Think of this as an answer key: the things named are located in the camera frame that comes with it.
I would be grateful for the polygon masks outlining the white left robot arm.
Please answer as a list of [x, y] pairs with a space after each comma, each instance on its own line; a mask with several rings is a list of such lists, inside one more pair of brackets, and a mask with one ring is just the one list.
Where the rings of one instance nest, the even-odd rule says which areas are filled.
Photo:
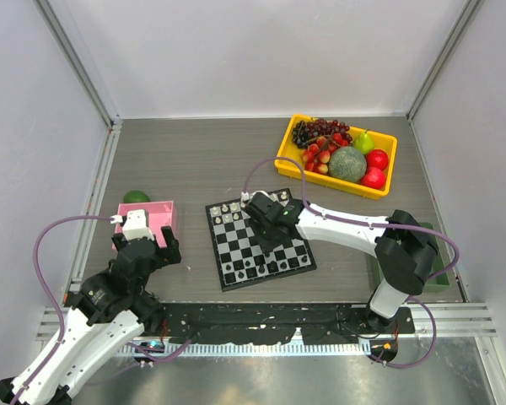
[[172, 228], [161, 231], [164, 246], [147, 236], [113, 235], [116, 258], [68, 300], [58, 331], [36, 360], [23, 373], [0, 380], [1, 402], [69, 404], [119, 348], [162, 329], [163, 306], [146, 286], [152, 273], [179, 263], [181, 255]]

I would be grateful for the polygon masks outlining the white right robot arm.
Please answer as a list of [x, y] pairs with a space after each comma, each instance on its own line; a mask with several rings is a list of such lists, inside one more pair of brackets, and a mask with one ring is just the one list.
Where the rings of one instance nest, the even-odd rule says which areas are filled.
[[321, 240], [374, 257], [384, 279], [364, 312], [366, 326], [384, 332], [411, 295], [420, 295], [439, 254], [436, 240], [407, 212], [389, 217], [342, 213], [302, 200], [276, 202], [266, 192], [241, 193], [250, 227], [264, 252], [292, 240]]

